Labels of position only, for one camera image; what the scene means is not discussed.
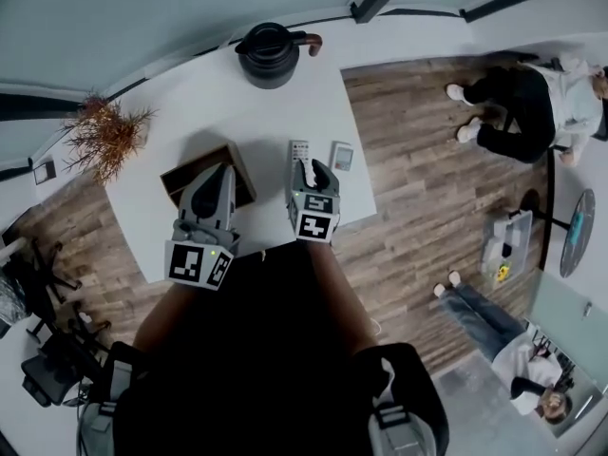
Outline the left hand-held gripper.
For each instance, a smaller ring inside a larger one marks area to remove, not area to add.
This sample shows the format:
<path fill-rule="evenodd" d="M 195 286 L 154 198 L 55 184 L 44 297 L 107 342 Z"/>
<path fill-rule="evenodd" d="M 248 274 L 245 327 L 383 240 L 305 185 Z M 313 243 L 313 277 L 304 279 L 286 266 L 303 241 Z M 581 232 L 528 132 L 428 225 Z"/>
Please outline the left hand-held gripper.
<path fill-rule="evenodd" d="M 181 195 L 173 235 L 165 242 L 164 277 L 218 290 L 238 252 L 235 210 L 235 168 L 223 162 L 201 172 Z"/>

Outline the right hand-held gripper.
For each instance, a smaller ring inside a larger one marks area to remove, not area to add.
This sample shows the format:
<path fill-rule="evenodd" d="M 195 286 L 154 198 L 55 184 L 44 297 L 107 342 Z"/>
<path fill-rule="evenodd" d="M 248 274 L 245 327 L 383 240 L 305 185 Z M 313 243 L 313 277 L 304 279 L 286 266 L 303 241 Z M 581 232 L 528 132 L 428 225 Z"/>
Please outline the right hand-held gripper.
<path fill-rule="evenodd" d="M 340 220 L 338 178 L 321 161 L 298 160 L 287 209 L 297 240 L 330 243 Z"/>

